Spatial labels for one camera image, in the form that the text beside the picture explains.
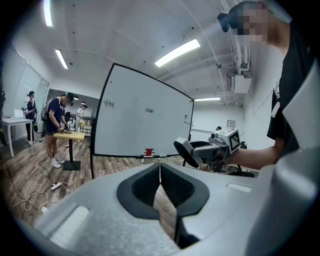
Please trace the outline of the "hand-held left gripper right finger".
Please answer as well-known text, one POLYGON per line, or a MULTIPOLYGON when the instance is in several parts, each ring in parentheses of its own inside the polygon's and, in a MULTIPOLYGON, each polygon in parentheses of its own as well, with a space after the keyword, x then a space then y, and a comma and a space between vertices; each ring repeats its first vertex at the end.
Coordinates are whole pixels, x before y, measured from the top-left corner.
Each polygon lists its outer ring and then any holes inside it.
POLYGON ((176 209, 174 240, 160 247, 181 251, 197 245, 213 251, 255 251, 260 178, 215 174, 161 164, 161 185, 176 209))

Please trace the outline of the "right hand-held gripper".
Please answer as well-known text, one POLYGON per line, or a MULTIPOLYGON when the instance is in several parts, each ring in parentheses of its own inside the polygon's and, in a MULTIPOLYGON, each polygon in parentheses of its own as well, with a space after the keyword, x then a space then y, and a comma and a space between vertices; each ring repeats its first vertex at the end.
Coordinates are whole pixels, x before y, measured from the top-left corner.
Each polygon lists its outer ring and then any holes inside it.
POLYGON ((184 138, 177 138, 173 145, 178 154, 191 167, 199 169, 207 164, 214 173, 223 173, 223 165, 241 144, 239 131, 236 128, 227 127, 211 134, 208 141, 188 141, 184 138), (215 145, 219 148, 215 151, 213 158, 193 156, 196 148, 215 145))

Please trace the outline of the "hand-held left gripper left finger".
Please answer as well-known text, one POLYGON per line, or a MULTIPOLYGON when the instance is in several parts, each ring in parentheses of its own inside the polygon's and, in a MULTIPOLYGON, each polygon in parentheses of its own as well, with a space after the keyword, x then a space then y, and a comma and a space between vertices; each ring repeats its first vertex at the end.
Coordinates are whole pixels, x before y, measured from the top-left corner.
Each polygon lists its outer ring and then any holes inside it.
POLYGON ((180 248, 163 230, 154 198, 159 165, 95 178, 56 203, 35 224, 46 256, 172 256, 180 248))

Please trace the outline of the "black-framed white whiteboard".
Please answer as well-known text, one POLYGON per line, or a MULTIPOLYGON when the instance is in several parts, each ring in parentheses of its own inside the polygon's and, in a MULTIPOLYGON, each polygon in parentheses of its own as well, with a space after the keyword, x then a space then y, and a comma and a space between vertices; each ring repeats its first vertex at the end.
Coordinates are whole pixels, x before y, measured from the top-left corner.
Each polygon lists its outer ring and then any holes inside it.
POLYGON ((90 158, 177 156, 174 141, 190 138, 194 99, 136 69, 113 63, 91 129, 90 158))

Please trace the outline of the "person's right forearm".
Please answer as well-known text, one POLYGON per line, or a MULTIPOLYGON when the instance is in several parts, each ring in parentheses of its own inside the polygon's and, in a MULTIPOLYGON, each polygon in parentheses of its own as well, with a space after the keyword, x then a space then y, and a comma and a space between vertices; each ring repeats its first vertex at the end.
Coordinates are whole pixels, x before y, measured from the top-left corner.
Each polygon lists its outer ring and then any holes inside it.
POLYGON ((284 140, 277 137, 274 145, 265 149, 237 149, 225 164, 261 170, 265 166, 273 165, 280 158, 283 149, 284 140))

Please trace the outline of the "wooden table with white legs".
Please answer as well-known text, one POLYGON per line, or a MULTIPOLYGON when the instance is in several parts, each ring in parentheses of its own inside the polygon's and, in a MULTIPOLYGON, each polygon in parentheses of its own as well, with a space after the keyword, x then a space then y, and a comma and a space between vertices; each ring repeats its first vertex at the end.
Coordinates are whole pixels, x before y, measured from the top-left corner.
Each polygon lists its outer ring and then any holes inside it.
POLYGON ((84 123, 80 128, 80 133, 83 133, 85 137, 91 136, 92 126, 89 123, 84 123))

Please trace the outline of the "person's black shirt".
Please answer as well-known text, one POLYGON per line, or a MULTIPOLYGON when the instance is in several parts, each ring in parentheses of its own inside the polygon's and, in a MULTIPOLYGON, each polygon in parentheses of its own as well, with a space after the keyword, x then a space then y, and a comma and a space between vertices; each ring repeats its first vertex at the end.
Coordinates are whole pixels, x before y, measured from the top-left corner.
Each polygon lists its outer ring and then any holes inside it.
POLYGON ((315 56, 303 38, 301 30, 294 20, 290 22, 290 40, 286 56, 282 62, 281 78, 278 86, 273 89, 271 118, 267 137, 272 140, 282 139, 284 156, 299 148, 297 139, 283 116, 283 110, 300 89, 309 74, 315 56))

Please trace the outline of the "white desk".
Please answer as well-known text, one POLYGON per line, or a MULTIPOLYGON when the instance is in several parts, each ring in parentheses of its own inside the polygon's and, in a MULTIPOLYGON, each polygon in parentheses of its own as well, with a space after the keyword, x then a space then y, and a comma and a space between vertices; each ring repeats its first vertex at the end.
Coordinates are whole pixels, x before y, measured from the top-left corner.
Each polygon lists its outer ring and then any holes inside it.
POLYGON ((3 121, 2 121, 2 124, 7 129, 8 146, 9 146, 10 155, 11 155, 12 158, 14 158, 14 151, 13 151, 13 146, 12 146, 11 127, 15 128, 15 126, 18 126, 18 125, 29 124, 30 145, 31 146, 33 145, 33 138, 32 138, 33 121, 31 119, 25 119, 25 118, 16 119, 16 118, 13 118, 13 117, 4 118, 3 121))

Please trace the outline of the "white wall-mounted unit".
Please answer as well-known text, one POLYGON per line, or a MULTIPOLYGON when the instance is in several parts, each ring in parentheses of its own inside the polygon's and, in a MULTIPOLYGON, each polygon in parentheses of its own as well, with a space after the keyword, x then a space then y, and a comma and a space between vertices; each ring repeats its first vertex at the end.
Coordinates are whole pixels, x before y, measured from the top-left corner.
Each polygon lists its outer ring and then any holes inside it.
POLYGON ((226 88, 233 94, 247 94, 252 83, 252 75, 249 71, 235 74, 230 71, 226 74, 226 88))

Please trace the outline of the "yellow wooden pedestal table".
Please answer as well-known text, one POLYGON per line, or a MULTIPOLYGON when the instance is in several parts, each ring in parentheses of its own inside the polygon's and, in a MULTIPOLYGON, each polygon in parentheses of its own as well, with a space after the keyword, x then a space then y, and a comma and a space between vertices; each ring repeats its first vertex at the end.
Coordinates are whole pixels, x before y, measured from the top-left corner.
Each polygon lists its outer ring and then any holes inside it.
POLYGON ((68 139, 69 145, 69 160, 66 160, 63 164, 63 170, 65 171, 79 171, 81 169, 81 162, 73 159, 73 141, 83 141, 85 135, 81 132, 72 131, 72 134, 66 134, 57 132, 53 135, 57 139, 68 139))

